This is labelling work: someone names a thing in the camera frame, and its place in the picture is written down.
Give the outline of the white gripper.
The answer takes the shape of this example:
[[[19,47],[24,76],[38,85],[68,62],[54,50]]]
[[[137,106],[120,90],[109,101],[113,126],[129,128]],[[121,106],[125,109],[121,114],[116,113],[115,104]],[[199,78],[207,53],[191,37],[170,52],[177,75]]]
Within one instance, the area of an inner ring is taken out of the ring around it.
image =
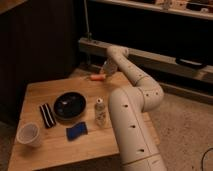
[[[103,68],[100,69],[100,74],[106,73],[106,79],[112,77],[112,74],[115,74],[118,70],[116,63],[112,59],[107,59],[104,62]]]

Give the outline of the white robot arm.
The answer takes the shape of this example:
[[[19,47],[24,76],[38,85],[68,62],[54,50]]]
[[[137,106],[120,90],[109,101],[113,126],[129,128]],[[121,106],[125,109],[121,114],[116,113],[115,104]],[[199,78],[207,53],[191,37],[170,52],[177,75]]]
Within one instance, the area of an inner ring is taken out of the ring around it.
[[[164,161],[142,118],[157,108],[164,92],[157,81],[128,60],[129,49],[109,46],[103,70],[112,76],[117,69],[131,83],[113,90],[108,111],[124,171],[167,171]]]

